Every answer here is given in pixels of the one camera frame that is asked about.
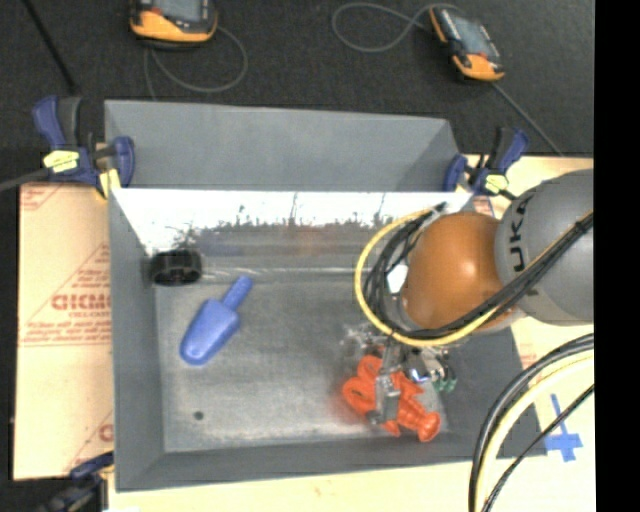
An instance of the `wire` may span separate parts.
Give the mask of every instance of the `wire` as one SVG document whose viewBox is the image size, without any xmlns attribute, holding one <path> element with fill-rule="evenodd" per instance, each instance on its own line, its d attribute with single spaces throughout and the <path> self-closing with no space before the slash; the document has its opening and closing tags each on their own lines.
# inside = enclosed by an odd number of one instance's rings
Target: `wire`
<svg viewBox="0 0 640 512">
<path fill-rule="evenodd" d="M 507 468 L 507 470 L 502 474 L 500 479 L 497 481 L 494 486 L 491 494 L 485 501 L 484 506 L 482 507 L 482 512 L 490 512 L 493 504 L 495 503 L 498 494 L 504 487 L 504 484 L 507 482 L 507 479 L 511 476 L 514 470 L 518 467 L 518 465 L 524 460 L 527 454 L 533 449 L 533 447 L 538 444 L 542 439 L 548 436 L 551 432 L 553 432 L 560 423 L 565 421 L 589 396 L 591 396 L 594 392 L 595 385 L 592 384 L 585 391 L 583 391 L 580 396 L 578 396 L 572 403 L 569 405 L 564 411 L 562 411 L 555 420 L 553 420 L 547 428 L 545 428 L 540 434 L 538 434 L 535 439 L 527 446 L 527 448 L 520 454 L 514 462 Z"/>
<path fill-rule="evenodd" d="M 536 375 L 544 371 L 546 368 L 568 357 L 593 350 L 594 347 L 595 338 L 593 333 L 580 336 L 574 340 L 564 343 L 518 374 L 498 396 L 493 406 L 489 409 L 476 441 L 476 447 L 472 458 L 471 475 L 469 478 L 469 511 L 475 510 L 478 474 L 484 461 L 486 445 L 493 435 L 497 423 L 508 410 L 509 404 L 511 404 L 523 392 L 523 390 L 527 388 L 529 382 L 531 382 Z"/>
<path fill-rule="evenodd" d="M 516 423 L 518 418 L 522 415 L 522 413 L 532 405 L 536 398 L 540 396 L 542 393 L 548 391 L 551 387 L 556 385 L 562 379 L 572 375 L 580 370 L 585 368 L 593 367 L 594 364 L 594 354 L 591 353 L 588 356 L 571 361 L 569 363 L 564 364 L 560 368 L 554 370 L 549 375 L 546 375 L 542 380 L 537 382 L 531 388 L 529 388 L 518 400 L 516 400 L 513 405 L 507 410 L 503 419 L 498 424 L 496 430 L 494 431 L 489 443 L 487 444 L 483 462 L 478 471 L 478 480 L 477 480 L 477 494 L 476 496 L 481 499 L 476 498 L 476 508 L 475 510 L 481 510 L 481 503 L 487 498 L 490 494 L 488 492 L 488 476 L 489 470 L 487 468 L 488 461 L 494 461 L 498 452 L 500 451 L 500 447 L 504 442 L 507 434 L 513 428 L 513 425 Z"/>
<path fill-rule="evenodd" d="M 146 48 L 143 56 L 144 76 L 147 83 L 147 89 L 149 90 L 149 94 L 154 100 L 157 100 L 158 98 L 157 98 L 155 89 L 153 87 L 153 84 L 151 82 L 151 75 L 149 72 L 149 55 L 151 55 L 156 66 L 158 66 L 160 71 L 169 80 L 171 80 L 178 86 L 182 87 L 183 89 L 187 89 L 192 92 L 203 93 L 203 94 L 220 93 L 220 92 L 228 91 L 232 87 L 235 87 L 244 79 L 245 75 L 249 70 L 249 56 L 247 54 L 247 50 L 245 49 L 242 42 L 236 36 L 234 36 L 230 31 L 220 26 L 218 26 L 217 30 L 225 34 L 229 39 L 231 39 L 240 50 L 240 53 L 242 53 L 242 69 L 240 70 L 236 78 L 234 78 L 233 80 L 231 80 L 226 84 L 213 86 L 213 87 L 200 87 L 197 85 L 193 85 L 185 82 L 184 80 L 181 80 L 176 75 L 174 75 L 171 71 L 169 71 L 169 69 L 167 69 L 167 67 L 162 63 L 162 61 L 157 55 L 157 52 L 153 48 Z"/>
<path fill-rule="evenodd" d="M 395 46 L 397 46 L 407 36 L 407 34 L 409 33 L 409 31 L 411 30 L 411 28 L 413 26 L 416 26 L 418 28 L 421 28 L 424 31 L 427 31 L 428 30 L 427 27 L 423 23 L 420 23 L 418 21 L 418 19 L 425 12 L 427 12 L 429 9 L 431 9 L 432 7 L 448 7 L 450 9 L 456 9 L 456 10 L 462 12 L 461 9 L 459 9 L 455 5 L 449 5 L 449 4 L 427 4 L 424 7 L 422 7 L 420 10 L 418 10 L 418 12 L 416 12 L 416 14 L 414 14 L 411 17 L 409 17 L 409 16 L 405 16 L 401 12 L 398 12 L 398 11 L 395 11 L 395 10 L 390 9 L 388 7 L 383 7 L 381 5 L 377 5 L 377 4 L 374 4 L 374 3 L 370 3 L 370 2 L 351 2 L 351 3 L 345 4 L 345 5 L 341 6 L 341 7 L 339 7 L 338 9 L 336 9 L 334 11 L 333 15 L 331 16 L 331 27 L 332 27 L 333 32 L 335 33 L 335 35 L 338 37 L 338 39 L 340 39 L 345 45 L 347 45 L 352 50 L 356 50 L 356 51 L 364 52 L 364 53 L 386 52 L 388 50 L 391 50 Z M 350 9 L 358 9 L 358 8 L 381 11 L 381 12 L 390 14 L 391 16 L 395 16 L 396 18 L 400 18 L 402 20 L 405 20 L 408 23 L 405 26 L 405 28 L 402 30 L 402 32 L 400 32 L 398 37 L 396 37 L 394 40 L 392 40 L 388 44 L 385 44 L 385 45 L 382 45 L 382 46 L 373 46 L 373 47 L 371 47 L 371 46 L 360 46 L 360 45 L 357 45 L 357 44 L 354 44 L 354 43 L 350 42 L 346 37 L 344 37 L 340 33 L 340 30 L 338 29 L 338 17 L 344 11 L 347 11 L 347 10 L 350 10 Z"/>
<path fill-rule="evenodd" d="M 341 6 L 341 7 L 339 7 L 336 11 L 334 11 L 334 13 L 333 13 L 333 15 L 331 17 L 331 27 L 332 27 L 333 32 L 336 35 L 336 37 L 338 37 L 338 39 L 340 39 L 347 47 L 351 48 L 352 50 L 356 50 L 356 51 L 363 52 L 363 53 L 385 52 L 385 51 L 391 50 L 392 48 L 395 48 L 402 41 L 402 39 L 404 39 L 407 36 L 407 34 L 411 30 L 411 28 L 414 27 L 414 26 L 424 30 L 425 32 L 428 32 L 429 31 L 428 28 L 423 23 L 418 22 L 418 18 L 420 18 L 426 11 L 428 11 L 429 9 L 431 9 L 433 7 L 444 7 L 444 8 L 450 8 L 450 9 L 456 9 L 461 14 L 464 14 L 462 9 L 460 9 L 459 7 L 456 7 L 455 5 L 449 5 L 449 4 L 427 4 L 424 7 L 422 7 L 421 9 L 419 9 L 416 12 L 415 15 L 410 17 L 410 16 L 406 16 L 405 14 L 403 14 L 403 13 L 401 13 L 399 11 L 396 11 L 394 9 L 390 9 L 388 7 L 383 7 L 381 5 L 377 5 L 377 4 L 374 4 L 374 3 L 370 3 L 370 2 L 351 2 L 351 3 L 345 4 L 345 5 Z M 338 17 L 339 17 L 340 14 L 342 14 L 346 10 L 355 9 L 355 8 L 381 11 L 381 12 L 384 12 L 384 13 L 389 14 L 391 16 L 395 16 L 397 18 L 400 18 L 402 20 L 407 21 L 407 25 L 402 30 L 402 32 L 398 35 L 398 37 L 393 39 L 388 44 L 385 44 L 385 45 L 382 45 L 382 46 L 373 46 L 373 47 L 360 46 L 360 45 L 352 43 L 345 36 L 343 36 L 340 33 L 340 30 L 338 29 L 338 23 L 337 23 L 337 20 L 338 20 Z M 553 143 L 553 141 L 549 138 L 549 136 L 542 130 L 542 128 L 540 128 L 537 125 L 537 123 L 531 118 L 531 116 L 528 115 L 524 111 L 524 109 L 522 109 L 522 107 L 520 107 L 510 96 L 508 96 L 507 93 L 501 87 L 499 87 L 496 83 L 491 82 L 491 85 L 493 86 L 493 89 L 495 91 L 497 91 L 502 96 L 502 98 L 504 98 L 507 101 L 507 103 L 509 103 L 509 105 L 511 107 L 513 107 L 513 109 L 518 114 L 520 114 L 520 116 L 527 123 L 529 123 L 529 125 L 531 125 L 531 127 L 538 133 L 538 135 L 542 139 L 544 139 L 544 141 L 551 147 L 551 149 L 553 149 L 553 151 L 558 154 L 558 156 L 564 156 L 562 151 L 560 151 L 560 149 L 558 149 L 558 146 L 556 146 L 556 144 Z"/>
<path fill-rule="evenodd" d="M 69 91 L 69 94 L 71 94 L 72 96 L 78 94 L 80 92 L 80 87 L 71 76 L 71 73 L 69 73 L 69 70 L 67 69 L 67 66 L 64 63 L 64 60 L 58 53 L 56 45 L 53 43 L 53 40 L 51 39 L 49 32 L 44 26 L 44 23 L 42 23 L 40 16 L 38 16 L 38 13 L 36 12 L 35 7 L 31 3 L 31 0 L 22 0 L 22 5 L 24 5 L 27 11 L 29 11 L 29 16 L 31 16 L 31 19 L 33 20 L 38 31 L 40 32 L 40 36 L 42 37 L 42 40 L 47 46 L 49 53 L 51 54 L 51 56 L 53 57 L 53 60 L 58 66 L 60 73 L 62 73 L 62 76 L 64 77 L 64 80 L 67 83 L 67 89 Z"/>
<path fill-rule="evenodd" d="M 463 315 L 459 319 L 435 329 L 410 331 L 392 321 L 384 311 L 385 277 L 387 261 L 395 253 L 397 244 L 403 237 L 411 237 L 435 212 L 441 211 L 444 203 L 435 208 L 427 208 L 396 219 L 381 228 L 362 250 L 354 273 L 356 300 L 367 319 L 383 334 L 414 347 L 440 346 L 453 343 L 470 334 L 484 323 L 497 318 L 513 307 L 553 264 L 593 226 L 593 210 L 587 212 L 541 254 L 535 257 L 525 269 L 510 283 L 488 300 Z M 367 276 L 364 287 L 362 272 L 373 248 L 391 231 L 398 229 L 383 249 L 378 261 Z"/>
<path fill-rule="evenodd" d="M 529 114 L 527 114 L 520 105 L 518 105 L 505 91 L 495 82 L 491 82 L 491 86 L 509 103 L 517 112 L 520 114 L 525 121 L 527 121 L 533 129 L 538 132 L 538 135 L 542 137 L 547 144 L 553 149 L 558 156 L 564 156 L 564 153 L 558 149 L 558 146 L 554 144 L 554 142 L 547 136 L 547 134 L 540 128 L 537 123 L 531 118 Z"/>
</svg>

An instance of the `black plastic object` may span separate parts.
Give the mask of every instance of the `black plastic object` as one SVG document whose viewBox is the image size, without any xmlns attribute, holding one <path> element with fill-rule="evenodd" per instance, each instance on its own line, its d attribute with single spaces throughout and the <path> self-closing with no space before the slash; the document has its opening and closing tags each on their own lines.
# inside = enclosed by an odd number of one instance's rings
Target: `black plastic object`
<svg viewBox="0 0 640 512">
<path fill-rule="evenodd" d="M 181 286 L 202 276 L 202 257 L 195 249 L 173 249 L 151 258 L 151 279 L 163 286 Z"/>
</svg>

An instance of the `black cable on floor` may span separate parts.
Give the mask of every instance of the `black cable on floor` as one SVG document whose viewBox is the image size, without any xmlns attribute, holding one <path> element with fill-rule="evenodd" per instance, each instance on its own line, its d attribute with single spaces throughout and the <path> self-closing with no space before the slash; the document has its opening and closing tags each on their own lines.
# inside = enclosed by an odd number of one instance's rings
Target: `black cable on floor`
<svg viewBox="0 0 640 512">
<path fill-rule="evenodd" d="M 42 23 L 40 16 L 38 16 L 38 13 L 35 10 L 35 7 L 33 7 L 31 0 L 22 0 L 22 4 L 25 6 L 27 11 L 29 11 L 29 16 L 31 16 L 33 23 L 35 24 L 35 26 L 38 29 L 38 32 L 40 32 L 40 35 L 42 36 L 42 40 L 47 45 L 47 49 L 49 50 L 49 53 L 51 53 L 51 56 L 53 57 L 53 60 L 56 62 L 56 65 L 58 66 L 60 73 L 62 73 L 62 76 L 64 77 L 64 80 L 67 83 L 67 89 L 69 90 L 69 94 L 71 94 L 72 96 L 79 94 L 80 86 L 73 79 L 73 77 L 71 76 L 71 73 L 69 73 L 69 70 L 67 69 L 67 66 L 64 63 L 64 60 L 62 60 L 62 57 L 58 53 L 58 50 L 55 44 L 53 43 L 53 40 L 51 39 L 49 32 L 47 31 L 46 27 Z"/>
</svg>

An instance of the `blue cross mark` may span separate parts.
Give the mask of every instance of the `blue cross mark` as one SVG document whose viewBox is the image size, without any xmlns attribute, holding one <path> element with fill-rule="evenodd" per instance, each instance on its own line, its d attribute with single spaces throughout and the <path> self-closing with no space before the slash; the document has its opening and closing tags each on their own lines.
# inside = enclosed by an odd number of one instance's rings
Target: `blue cross mark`
<svg viewBox="0 0 640 512">
<path fill-rule="evenodd" d="M 554 393 L 551 394 L 551 402 L 553 403 L 553 409 L 556 412 L 556 416 L 559 416 L 561 413 L 560 404 L 558 403 L 558 397 Z M 544 444 L 547 450 L 560 450 L 562 460 L 564 462 L 576 460 L 576 455 L 573 450 L 576 448 L 582 448 L 580 436 L 578 434 L 569 434 L 564 421 L 560 422 L 559 427 L 561 432 L 560 434 L 549 434 L 545 438 Z"/>
</svg>

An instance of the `black floor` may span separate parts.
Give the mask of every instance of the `black floor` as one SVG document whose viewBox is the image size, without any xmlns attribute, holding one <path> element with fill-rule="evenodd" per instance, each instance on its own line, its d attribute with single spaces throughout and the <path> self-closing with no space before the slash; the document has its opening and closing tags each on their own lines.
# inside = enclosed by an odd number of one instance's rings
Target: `black floor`
<svg viewBox="0 0 640 512">
<path fill-rule="evenodd" d="M 93 132 L 100 139 L 104 99 L 151 96 L 144 47 L 127 26 L 127 0 L 29 3 L 84 98 L 80 135 Z M 39 166 L 46 145 L 30 116 L 35 102 L 50 94 L 70 94 L 26 8 L 29 3 L 8 0 L 0 15 L 0 181 Z M 224 92 L 201 94 L 169 81 L 149 60 L 155 96 L 445 118 L 464 153 L 488 152 L 498 127 L 517 126 L 531 139 L 529 154 L 593 156 L 595 0 L 456 1 L 484 22 L 502 54 L 506 76 L 498 88 L 457 80 L 443 49 L 418 28 L 387 52 L 354 51 L 331 26 L 332 13 L 345 3 L 222 0 L 221 26 L 246 49 L 246 75 Z M 377 4 L 406 16 L 426 5 L 416 0 Z M 338 21 L 345 37 L 366 46 L 391 41 L 406 25 L 370 9 L 344 12 Z M 182 80 L 201 87 L 231 82 L 242 65 L 240 50 L 223 30 L 203 48 L 160 58 Z M 17 294 L 14 190 L 0 193 L 0 215 L 0 510 L 13 512 L 29 510 L 65 482 L 10 481 Z"/>
</svg>

